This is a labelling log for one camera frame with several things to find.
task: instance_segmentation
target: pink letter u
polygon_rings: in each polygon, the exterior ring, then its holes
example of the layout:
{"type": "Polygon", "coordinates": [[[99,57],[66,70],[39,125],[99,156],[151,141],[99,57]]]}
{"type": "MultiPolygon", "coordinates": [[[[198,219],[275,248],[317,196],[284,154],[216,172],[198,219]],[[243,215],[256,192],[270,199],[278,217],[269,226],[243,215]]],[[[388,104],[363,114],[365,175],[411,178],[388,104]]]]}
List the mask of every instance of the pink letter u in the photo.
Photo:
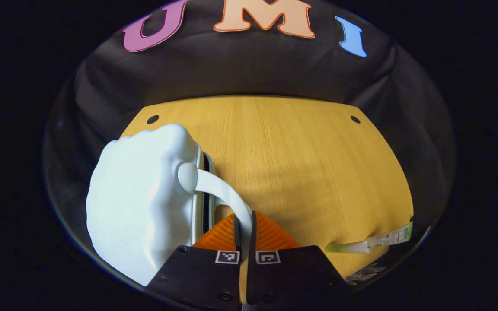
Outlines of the pink letter u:
{"type": "Polygon", "coordinates": [[[123,30],[124,32],[124,48],[129,52],[139,52],[165,41],[170,38],[182,24],[184,18],[184,7],[188,0],[180,0],[168,4],[161,10],[166,10],[164,16],[164,26],[155,34],[144,37],[142,30],[144,29],[145,21],[150,18],[150,15],[138,20],[123,30]]]}

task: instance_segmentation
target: orange silicone pad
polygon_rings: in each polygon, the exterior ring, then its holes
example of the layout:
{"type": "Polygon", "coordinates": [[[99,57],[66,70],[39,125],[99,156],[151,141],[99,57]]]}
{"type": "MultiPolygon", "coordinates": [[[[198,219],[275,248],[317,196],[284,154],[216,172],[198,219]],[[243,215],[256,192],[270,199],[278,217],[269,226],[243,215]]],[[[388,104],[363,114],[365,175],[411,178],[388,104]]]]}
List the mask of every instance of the orange silicone pad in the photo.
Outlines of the orange silicone pad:
{"type": "MultiPolygon", "coordinates": [[[[286,248],[299,248],[300,245],[272,219],[255,211],[257,215],[257,251],[275,251],[286,248]]],[[[195,244],[194,248],[208,250],[235,251],[233,235],[233,214],[215,224],[195,244]]]]}

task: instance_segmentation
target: wooden tabletop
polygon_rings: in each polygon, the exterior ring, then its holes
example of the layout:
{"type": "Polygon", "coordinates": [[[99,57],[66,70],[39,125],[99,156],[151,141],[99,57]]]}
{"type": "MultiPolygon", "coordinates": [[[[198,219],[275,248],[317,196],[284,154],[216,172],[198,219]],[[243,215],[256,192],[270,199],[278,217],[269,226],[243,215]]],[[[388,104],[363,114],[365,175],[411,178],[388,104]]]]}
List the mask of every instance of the wooden tabletop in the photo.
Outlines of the wooden tabletop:
{"type": "MultiPolygon", "coordinates": [[[[219,96],[146,107],[123,136],[181,124],[216,174],[302,246],[349,243],[407,224],[409,186],[387,142],[356,107],[274,96],[219,96]],[[152,124],[147,120],[158,115],[152,124]]],[[[231,213],[217,209],[217,221],[231,213]]],[[[332,254],[342,277],[387,251],[332,254]]]]}

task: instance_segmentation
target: letter m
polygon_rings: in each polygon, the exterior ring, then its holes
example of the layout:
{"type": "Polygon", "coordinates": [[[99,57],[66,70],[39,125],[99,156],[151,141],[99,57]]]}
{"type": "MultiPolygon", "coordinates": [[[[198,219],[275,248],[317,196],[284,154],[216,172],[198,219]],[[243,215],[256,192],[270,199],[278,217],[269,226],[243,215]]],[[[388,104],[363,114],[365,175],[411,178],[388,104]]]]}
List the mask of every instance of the letter m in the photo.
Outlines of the letter m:
{"type": "Polygon", "coordinates": [[[309,8],[310,5],[298,0],[276,0],[273,4],[264,0],[224,0],[222,21],[214,25],[214,29],[218,32],[239,32],[251,28],[251,23],[243,19],[245,11],[263,30],[269,30],[283,15],[279,31],[312,39],[316,35],[310,29],[309,8]]]}

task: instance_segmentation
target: black background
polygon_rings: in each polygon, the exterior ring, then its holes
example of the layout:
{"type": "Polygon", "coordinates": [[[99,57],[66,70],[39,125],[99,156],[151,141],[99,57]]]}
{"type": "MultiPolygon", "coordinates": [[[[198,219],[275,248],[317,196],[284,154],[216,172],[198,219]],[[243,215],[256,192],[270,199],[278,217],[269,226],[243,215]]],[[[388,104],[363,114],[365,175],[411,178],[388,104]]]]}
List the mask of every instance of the black background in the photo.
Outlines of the black background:
{"type": "MultiPolygon", "coordinates": [[[[83,58],[161,3],[0,3],[0,309],[160,309],[67,239],[45,195],[41,142],[51,103],[83,58]]],[[[338,4],[429,72],[458,144],[441,221],[406,262],[352,297],[353,309],[498,307],[498,2],[338,4]]]]}

